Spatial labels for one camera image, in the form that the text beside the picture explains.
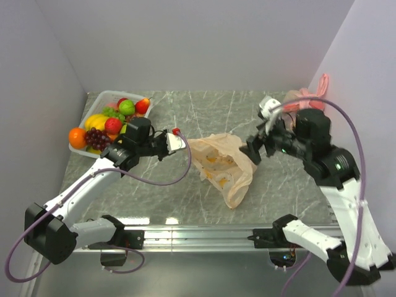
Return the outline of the fake red strawberry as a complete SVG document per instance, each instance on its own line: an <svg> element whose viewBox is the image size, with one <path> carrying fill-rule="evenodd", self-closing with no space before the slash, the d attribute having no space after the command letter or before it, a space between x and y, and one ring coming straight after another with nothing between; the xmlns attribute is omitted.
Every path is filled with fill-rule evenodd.
<svg viewBox="0 0 396 297"><path fill-rule="evenodd" d="M118 118L108 118L105 122L105 131L108 134L118 134L123 127L123 122Z"/></svg>

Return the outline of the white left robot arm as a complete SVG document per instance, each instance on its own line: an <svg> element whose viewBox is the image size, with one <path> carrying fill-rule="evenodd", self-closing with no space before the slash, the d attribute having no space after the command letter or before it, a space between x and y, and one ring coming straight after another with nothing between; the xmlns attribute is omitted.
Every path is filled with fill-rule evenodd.
<svg viewBox="0 0 396 297"><path fill-rule="evenodd" d="M46 205L25 211L24 241L52 264L65 261L74 250L96 243L117 249L124 243L124 224L111 215L78 223L80 214L110 184L135 167L142 157L163 160L171 153L172 134L155 133L147 118L135 118L125 133L102 151L92 167Z"/></svg>

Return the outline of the fake red pear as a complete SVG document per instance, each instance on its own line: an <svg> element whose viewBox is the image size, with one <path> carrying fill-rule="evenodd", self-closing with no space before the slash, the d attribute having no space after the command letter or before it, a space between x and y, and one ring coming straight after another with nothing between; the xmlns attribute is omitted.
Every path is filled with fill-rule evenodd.
<svg viewBox="0 0 396 297"><path fill-rule="evenodd" d="M135 104L135 113L145 115L151 105L151 98L143 98Z"/></svg>

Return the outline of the fake purple grape bunch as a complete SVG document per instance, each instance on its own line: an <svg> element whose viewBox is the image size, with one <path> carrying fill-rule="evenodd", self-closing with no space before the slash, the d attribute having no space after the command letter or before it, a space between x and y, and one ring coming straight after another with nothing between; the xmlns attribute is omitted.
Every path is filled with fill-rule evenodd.
<svg viewBox="0 0 396 297"><path fill-rule="evenodd" d="M85 133L85 142L87 144L87 150L102 152L105 148L110 146L113 141L105 131L93 127Z"/></svg>

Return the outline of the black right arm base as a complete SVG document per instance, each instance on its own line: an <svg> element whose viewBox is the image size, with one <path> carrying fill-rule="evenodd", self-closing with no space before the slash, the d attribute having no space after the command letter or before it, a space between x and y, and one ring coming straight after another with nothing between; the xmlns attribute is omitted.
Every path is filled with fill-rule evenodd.
<svg viewBox="0 0 396 297"><path fill-rule="evenodd" d="M288 242L275 228L253 229L247 237L255 249L268 249L270 263L276 269L288 270L296 264L296 246Z"/></svg>

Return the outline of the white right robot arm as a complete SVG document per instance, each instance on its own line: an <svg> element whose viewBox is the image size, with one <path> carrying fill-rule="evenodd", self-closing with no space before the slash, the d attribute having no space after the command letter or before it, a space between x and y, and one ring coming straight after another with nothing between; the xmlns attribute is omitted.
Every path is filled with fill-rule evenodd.
<svg viewBox="0 0 396 297"><path fill-rule="evenodd" d="M302 160L305 172L334 211L343 238L332 238L294 215L285 215L274 221L271 235L254 234L255 243L305 248L327 264L338 282L354 264L348 286L371 285L380 279L381 271L395 269L395 254L378 233L368 205L358 201L363 179L355 159L349 151L331 143L331 120L321 110L300 110L289 131L279 111L262 110L259 117L263 122L257 126L257 134L250 136L240 151L255 165L261 161L261 147L269 157L279 151Z"/></svg>

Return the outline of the translucent orange plastic bag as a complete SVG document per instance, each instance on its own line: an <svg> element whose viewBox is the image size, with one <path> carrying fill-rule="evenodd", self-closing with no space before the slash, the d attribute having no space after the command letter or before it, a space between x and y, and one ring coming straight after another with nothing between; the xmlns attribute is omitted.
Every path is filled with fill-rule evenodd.
<svg viewBox="0 0 396 297"><path fill-rule="evenodd" d="M192 164L199 170L200 179L208 180L223 196L229 209L242 203L252 183L257 166L239 148L244 145L236 135L211 134L189 139Z"/></svg>

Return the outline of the fake orange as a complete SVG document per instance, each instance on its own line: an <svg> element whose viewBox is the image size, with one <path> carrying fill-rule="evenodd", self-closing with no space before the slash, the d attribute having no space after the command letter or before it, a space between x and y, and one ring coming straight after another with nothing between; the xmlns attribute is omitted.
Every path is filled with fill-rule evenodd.
<svg viewBox="0 0 396 297"><path fill-rule="evenodd" d="M86 147L86 131L80 127L72 128L69 131L68 139L72 148L80 150Z"/></svg>

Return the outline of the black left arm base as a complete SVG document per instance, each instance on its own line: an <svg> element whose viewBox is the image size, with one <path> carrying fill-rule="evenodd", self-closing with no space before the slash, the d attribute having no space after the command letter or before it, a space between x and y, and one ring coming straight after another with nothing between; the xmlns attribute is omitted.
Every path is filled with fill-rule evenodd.
<svg viewBox="0 0 396 297"><path fill-rule="evenodd" d="M137 253L130 251L130 249L140 252L143 249L144 239L144 230L124 230L114 243L95 243L88 245L87 248L90 251L100 252L100 263L102 266L109 269L118 269L127 263L128 256L135 254L140 258Z"/></svg>

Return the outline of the fake green apple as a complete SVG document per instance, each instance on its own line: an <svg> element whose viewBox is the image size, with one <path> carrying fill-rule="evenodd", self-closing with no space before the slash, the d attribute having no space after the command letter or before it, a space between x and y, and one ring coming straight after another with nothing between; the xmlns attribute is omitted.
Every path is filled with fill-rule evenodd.
<svg viewBox="0 0 396 297"><path fill-rule="evenodd" d="M131 100L123 100L119 104L119 112L124 116L130 116L135 113L135 105Z"/></svg>

